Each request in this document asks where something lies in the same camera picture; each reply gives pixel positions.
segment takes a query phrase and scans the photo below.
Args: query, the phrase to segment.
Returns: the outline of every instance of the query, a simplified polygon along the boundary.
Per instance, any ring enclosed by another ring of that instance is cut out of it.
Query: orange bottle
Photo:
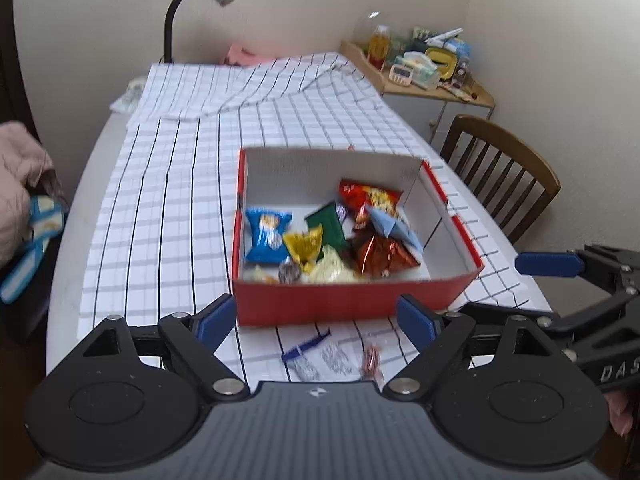
[[[389,52],[391,45],[391,34],[389,27],[386,25],[378,25],[373,31],[369,40],[369,54],[367,59],[378,70],[382,70],[385,64],[386,54]]]

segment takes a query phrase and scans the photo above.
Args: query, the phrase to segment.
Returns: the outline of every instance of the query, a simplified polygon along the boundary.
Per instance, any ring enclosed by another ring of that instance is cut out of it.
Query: clutter on shelf
[[[384,22],[382,16],[380,11],[370,12],[354,29],[354,42],[375,68],[382,71],[386,66],[389,80],[401,86],[415,84],[425,90],[441,86],[463,101],[475,99],[463,89],[471,81],[471,48],[459,37],[462,28],[435,32],[414,27],[409,37],[393,34],[390,22]],[[366,32],[368,41],[363,40]]]

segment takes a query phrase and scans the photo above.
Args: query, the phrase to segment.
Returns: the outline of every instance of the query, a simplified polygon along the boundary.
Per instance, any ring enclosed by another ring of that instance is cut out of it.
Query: white cabinet
[[[439,153],[456,115],[469,114],[488,119],[492,108],[473,104],[385,93],[382,98],[405,123]]]

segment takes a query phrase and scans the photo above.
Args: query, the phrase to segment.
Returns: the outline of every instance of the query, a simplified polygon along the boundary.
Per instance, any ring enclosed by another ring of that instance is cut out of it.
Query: candy
[[[322,247],[331,245],[337,251],[347,246],[347,241],[344,239],[344,231],[342,230],[342,222],[337,212],[338,206],[344,208],[341,204],[329,202],[305,218],[309,229],[319,225],[322,226]]]
[[[396,205],[402,195],[401,191],[367,186],[349,180],[341,180],[338,191],[344,203],[356,215],[354,229],[363,228],[369,221],[365,204],[380,209],[391,216],[396,216]]]
[[[308,233],[284,233],[282,240],[293,261],[302,267],[304,273],[313,269],[322,242],[322,226],[309,229]]]
[[[358,281],[356,274],[342,262],[331,245],[322,248],[324,257],[309,273],[309,283],[353,283]]]
[[[402,242],[379,234],[359,240],[356,249],[358,270],[374,278],[388,278],[399,270],[419,267],[420,263],[406,250]]]
[[[278,213],[268,209],[247,209],[251,226],[251,250],[245,256],[248,262],[279,264],[289,253],[282,243],[282,234],[291,222],[291,213]]]
[[[278,266],[278,280],[280,283],[293,283],[300,279],[302,270],[291,256],[288,256],[280,262]]]
[[[375,228],[378,234],[381,234],[387,238],[395,238],[406,244],[409,244],[419,251],[422,250],[422,244],[418,240],[415,232],[411,231],[407,224],[398,218],[393,218],[380,209],[375,209],[369,204],[365,204],[365,209],[370,215],[371,224]]]

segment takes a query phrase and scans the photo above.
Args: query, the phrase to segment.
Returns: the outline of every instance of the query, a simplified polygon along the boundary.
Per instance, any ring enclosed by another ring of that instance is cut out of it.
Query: yellow candy wrapper
[[[322,243],[322,225],[312,227],[308,233],[284,233],[282,241],[289,250],[292,259],[309,273],[316,264]]]

